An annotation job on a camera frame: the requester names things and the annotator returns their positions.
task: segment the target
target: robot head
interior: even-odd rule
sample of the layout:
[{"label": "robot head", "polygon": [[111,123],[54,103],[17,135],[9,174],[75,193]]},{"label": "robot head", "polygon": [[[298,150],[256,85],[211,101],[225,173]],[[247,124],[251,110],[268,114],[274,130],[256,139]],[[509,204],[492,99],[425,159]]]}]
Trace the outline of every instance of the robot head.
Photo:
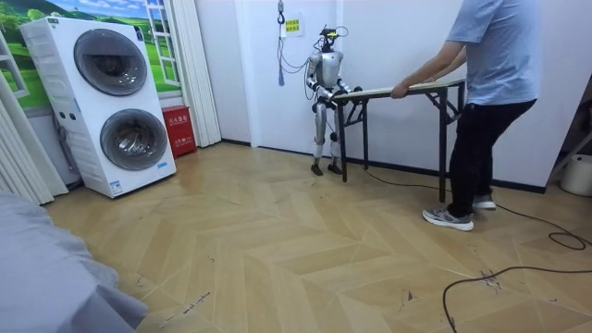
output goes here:
[{"label": "robot head", "polygon": [[322,37],[323,40],[323,46],[321,47],[321,50],[323,52],[332,52],[333,49],[331,48],[333,46],[333,44],[335,43],[335,41],[341,37],[341,35],[339,35],[337,33],[337,29],[329,29],[327,27],[323,28],[321,30],[321,33],[319,33]]}]

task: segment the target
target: stacked washer dryer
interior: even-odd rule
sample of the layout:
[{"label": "stacked washer dryer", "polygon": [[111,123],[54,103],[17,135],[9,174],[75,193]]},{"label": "stacked washer dryer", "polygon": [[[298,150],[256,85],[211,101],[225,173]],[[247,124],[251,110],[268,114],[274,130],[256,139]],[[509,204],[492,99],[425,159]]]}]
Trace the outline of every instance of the stacked washer dryer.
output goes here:
[{"label": "stacked washer dryer", "polygon": [[42,18],[20,30],[88,188],[114,198],[176,172],[137,28]]}]

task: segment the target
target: blue sky mural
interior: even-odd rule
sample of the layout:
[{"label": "blue sky mural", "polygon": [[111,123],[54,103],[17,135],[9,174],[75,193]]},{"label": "blue sky mural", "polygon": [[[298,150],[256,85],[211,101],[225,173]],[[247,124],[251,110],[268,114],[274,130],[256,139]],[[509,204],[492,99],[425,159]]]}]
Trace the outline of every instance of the blue sky mural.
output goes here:
[{"label": "blue sky mural", "polygon": [[79,11],[88,14],[148,18],[144,0],[48,0],[48,2],[61,6],[68,11],[73,11],[75,10],[74,8],[77,8]]}]

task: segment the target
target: white cylinder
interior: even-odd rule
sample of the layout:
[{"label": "white cylinder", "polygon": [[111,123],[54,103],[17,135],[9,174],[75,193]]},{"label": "white cylinder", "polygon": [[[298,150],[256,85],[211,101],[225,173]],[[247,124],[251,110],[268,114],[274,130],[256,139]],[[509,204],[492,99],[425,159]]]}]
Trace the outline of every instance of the white cylinder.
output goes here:
[{"label": "white cylinder", "polygon": [[592,196],[592,156],[577,154],[572,157],[561,188],[569,193]]}]

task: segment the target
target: robot leg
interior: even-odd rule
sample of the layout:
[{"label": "robot leg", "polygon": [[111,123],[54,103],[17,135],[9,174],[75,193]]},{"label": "robot leg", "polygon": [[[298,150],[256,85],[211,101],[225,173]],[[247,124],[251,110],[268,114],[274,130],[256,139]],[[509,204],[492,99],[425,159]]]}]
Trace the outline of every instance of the robot leg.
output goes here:
[{"label": "robot leg", "polygon": [[325,144],[325,130],[327,126],[327,106],[324,103],[316,102],[313,105],[313,111],[316,113],[314,124],[316,125],[316,136],[314,137],[313,156],[314,162],[311,170],[317,176],[323,176],[323,171],[318,167],[318,163],[323,157],[323,145]]},{"label": "robot leg", "polygon": [[339,147],[339,140],[341,140],[341,135],[339,134],[339,117],[337,110],[335,111],[333,124],[333,126],[335,126],[335,131],[331,133],[331,157],[333,158],[333,160],[331,161],[331,164],[329,165],[328,169],[329,171],[337,175],[340,175],[341,169],[338,166],[338,161],[341,158],[341,150]]}]

